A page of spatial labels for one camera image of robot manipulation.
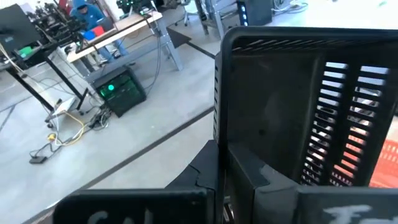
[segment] wooden tabletop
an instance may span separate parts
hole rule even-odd
[[[156,11],[150,12],[149,14],[151,16],[148,19],[149,23],[154,22],[154,21],[162,18],[162,14],[159,13],[159,12],[156,12]],[[132,24],[135,24],[135,23],[139,22],[140,20],[142,20],[142,16],[137,15],[137,14],[133,14],[133,15],[127,17],[127,18],[124,18],[124,19],[122,19],[120,21],[115,22],[114,25],[118,28],[118,30],[123,30],[123,29],[131,26]],[[104,47],[104,46],[114,42],[115,40],[118,40],[118,39],[120,39],[120,38],[122,38],[122,37],[124,37],[124,36],[126,36],[126,35],[128,35],[128,34],[130,34],[132,32],[134,32],[134,31],[136,31],[136,30],[138,30],[138,29],[140,29],[142,27],[145,27],[145,26],[147,26],[147,22],[146,21],[142,21],[142,22],[140,22],[140,23],[138,23],[138,24],[136,24],[134,26],[131,26],[131,27],[127,28],[126,30],[121,31],[121,32],[119,32],[119,33],[117,33],[115,35],[112,35],[112,36],[111,36],[111,34],[113,34],[113,32],[115,32],[116,28],[114,28],[112,30],[109,30],[109,31],[107,31],[107,32],[105,32],[103,34],[103,35],[109,35],[109,38],[107,38],[107,39],[101,41],[100,43],[96,44],[95,47],[97,49],[101,48],[101,47]],[[96,37],[95,39],[89,41],[88,43],[94,42],[96,39],[101,38],[101,37],[102,37],[102,35],[99,36],[99,37]],[[74,62],[74,61],[76,61],[76,60],[78,60],[78,59],[80,59],[80,58],[82,58],[82,57],[94,52],[94,51],[95,51],[94,47],[89,47],[89,48],[87,48],[85,50],[82,50],[79,53],[76,53],[75,49],[72,49],[71,52],[67,56],[67,60],[68,60],[68,62]]]

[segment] gray floor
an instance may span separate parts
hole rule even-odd
[[[348,11],[349,7],[352,9],[353,6],[342,3],[338,7],[330,1],[313,0],[310,1],[307,11],[277,16],[271,25],[323,26],[323,22],[325,26],[334,24],[337,27],[398,26],[391,22],[396,19],[391,18],[386,22],[381,22],[382,18],[369,21],[371,18],[366,15],[369,15],[370,11],[380,16],[390,10],[385,7],[377,9],[377,12],[374,12],[375,6],[364,7],[365,13],[354,17],[351,13],[353,10]],[[181,16],[180,9],[165,13],[167,24],[173,24]],[[205,36],[196,17],[191,18],[188,27],[172,25],[170,28],[191,37],[191,43],[213,54],[220,50],[217,32],[210,30],[210,35]],[[124,44],[129,46],[140,40],[139,44],[143,44],[150,41],[150,38],[146,38],[148,35],[148,30],[142,30],[138,37],[126,39]],[[50,131],[43,122],[46,112],[39,102],[18,83],[14,83],[8,74],[0,73],[0,223],[21,223],[29,219],[211,107],[214,60],[186,44],[177,50],[185,67],[182,72],[178,72],[175,65],[162,55],[159,79],[147,101],[128,111],[122,118],[113,116],[106,129],[87,132],[81,141],[63,148],[41,166],[30,165],[28,153],[47,142],[46,137]],[[147,54],[134,66],[144,86],[152,81],[156,56],[156,52]],[[81,91],[87,86],[63,61],[56,58],[55,62],[68,73],[69,79]],[[59,82],[48,65],[30,69],[28,74],[38,80],[45,77],[54,78],[55,81],[46,80],[49,85]],[[45,91],[33,82],[30,83],[48,99],[66,100],[70,97],[67,93],[57,90],[60,89],[60,85],[66,88],[64,83],[45,88]],[[86,101],[83,108],[88,110],[91,105]],[[79,118],[88,121],[94,112]],[[212,138],[212,121],[212,114],[205,116],[92,188],[166,186],[194,158],[207,139]],[[74,135],[80,126],[68,117],[61,117],[60,129],[61,137],[67,138]]]

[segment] yellow cable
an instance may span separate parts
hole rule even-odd
[[[80,129],[80,134],[79,136],[72,142],[68,143],[68,144],[62,144],[63,146],[70,146],[72,144],[75,144],[76,142],[78,142],[80,140],[80,138],[82,137],[83,133],[85,132],[85,124],[80,121],[79,119],[75,118],[74,116],[72,116],[70,113],[66,112],[65,113],[71,117],[72,119],[74,119],[75,121],[79,122],[81,124],[81,129]]]

